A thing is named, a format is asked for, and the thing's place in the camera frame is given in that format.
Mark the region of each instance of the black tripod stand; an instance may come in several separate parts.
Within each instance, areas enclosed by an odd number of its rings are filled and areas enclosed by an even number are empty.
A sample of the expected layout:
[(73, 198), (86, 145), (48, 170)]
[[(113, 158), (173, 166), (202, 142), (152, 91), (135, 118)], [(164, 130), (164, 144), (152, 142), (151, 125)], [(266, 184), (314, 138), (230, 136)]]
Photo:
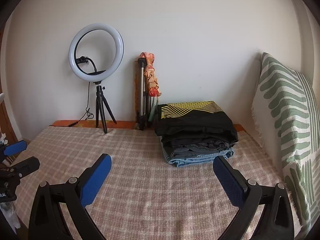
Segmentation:
[(103, 104), (106, 106), (112, 120), (114, 123), (117, 123), (115, 117), (113, 116), (111, 109), (108, 105), (108, 102), (106, 100), (106, 98), (103, 95), (103, 91), (105, 89), (105, 87), (101, 87), (101, 81), (99, 82), (95, 82), (95, 84), (97, 85), (97, 99), (96, 99), (96, 127), (98, 127), (99, 125), (99, 112), (100, 112), (100, 116), (101, 116), (101, 122), (102, 122), (102, 127), (103, 127), (103, 131), (104, 133), (108, 133), (107, 130), (107, 125), (106, 125), (106, 117), (104, 115), (104, 107)]

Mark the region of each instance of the blue foam grip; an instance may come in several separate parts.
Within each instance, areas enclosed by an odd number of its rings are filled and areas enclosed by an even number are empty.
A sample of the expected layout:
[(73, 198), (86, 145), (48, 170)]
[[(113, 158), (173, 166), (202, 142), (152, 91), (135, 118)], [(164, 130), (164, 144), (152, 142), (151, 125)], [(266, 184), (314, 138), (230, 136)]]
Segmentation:
[(9, 145), (4, 150), (4, 155), (11, 156), (16, 153), (22, 152), (27, 149), (27, 143), (25, 141), (19, 141), (15, 144)]
[(231, 204), (241, 208), (245, 201), (243, 188), (238, 184), (236, 178), (227, 169), (220, 158), (215, 158), (212, 166), (213, 171), (226, 192)]
[(104, 180), (111, 170), (111, 165), (111, 157), (109, 155), (106, 155), (100, 162), (98, 167), (95, 169), (95, 171), (92, 173), (91, 177), (81, 188), (80, 201), (83, 207), (92, 204)]

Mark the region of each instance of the checkered blanket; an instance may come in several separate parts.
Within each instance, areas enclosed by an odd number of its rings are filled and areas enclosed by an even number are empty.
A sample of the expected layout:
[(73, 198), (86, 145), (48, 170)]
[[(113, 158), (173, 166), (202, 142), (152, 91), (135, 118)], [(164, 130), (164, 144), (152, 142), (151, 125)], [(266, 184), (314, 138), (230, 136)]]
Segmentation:
[[(245, 178), (260, 185), (281, 182), (271, 161), (245, 132), (238, 134), (228, 162)], [(159, 138), (151, 130), (48, 127), (15, 161), (39, 159), (40, 169), (21, 180), (15, 202), (17, 215), (28, 226), (33, 198), (41, 181), (64, 183), (79, 176), (101, 153), (112, 168), (87, 211), (107, 240), (217, 239), (237, 212), (216, 178), (212, 164), (176, 168), (163, 158)], [(65, 204), (63, 212), (75, 239), (81, 239)], [(259, 206), (244, 239), (259, 220)], [(300, 230), (293, 209), (296, 234)]]

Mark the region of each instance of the tripod leg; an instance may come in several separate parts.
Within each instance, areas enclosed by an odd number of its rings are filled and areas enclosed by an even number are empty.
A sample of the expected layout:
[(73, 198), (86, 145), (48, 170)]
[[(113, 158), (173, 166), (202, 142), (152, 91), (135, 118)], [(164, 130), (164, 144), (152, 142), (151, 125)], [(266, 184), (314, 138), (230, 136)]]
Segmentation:
[(102, 100), (103, 100), (104, 104), (106, 105), (106, 108), (107, 108), (107, 110), (108, 110), (108, 112), (109, 112), (109, 114), (111, 116), (111, 119), (113, 120), (114, 123), (117, 123), (115, 117), (113, 116), (113, 113), (111, 112), (111, 109), (110, 109), (110, 107), (108, 105), (108, 102), (107, 102), (107, 100), (106, 100), (106, 98), (104, 96), (102, 96)]
[(106, 127), (106, 119), (104, 117), (104, 110), (103, 110), (103, 103), (102, 103), (102, 97), (98, 97), (98, 104), (99, 104), (99, 110), (100, 110), (100, 116), (101, 116), (101, 122), (102, 122), (102, 127), (103, 127), (103, 131), (104, 133), (107, 133), (107, 127)]
[(99, 125), (99, 103), (98, 98), (96, 98), (96, 128)]

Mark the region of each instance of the wooden door frame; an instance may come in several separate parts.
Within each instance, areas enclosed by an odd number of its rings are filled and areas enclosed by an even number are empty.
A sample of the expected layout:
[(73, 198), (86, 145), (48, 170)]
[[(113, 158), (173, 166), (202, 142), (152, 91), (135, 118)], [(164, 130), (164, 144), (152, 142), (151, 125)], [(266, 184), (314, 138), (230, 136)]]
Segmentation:
[[(4, 33), (4, 26), (0, 30), (1, 46), (2, 46), (3, 33)], [(0, 93), (2, 93), (1, 78), (0, 78)], [(6, 134), (6, 139), (8, 140), (9, 144), (14, 144), (18, 142), (17, 136), (14, 133), (14, 130), (12, 128), (4, 101), (0, 104), (0, 127), (1, 127), (2, 133)]]

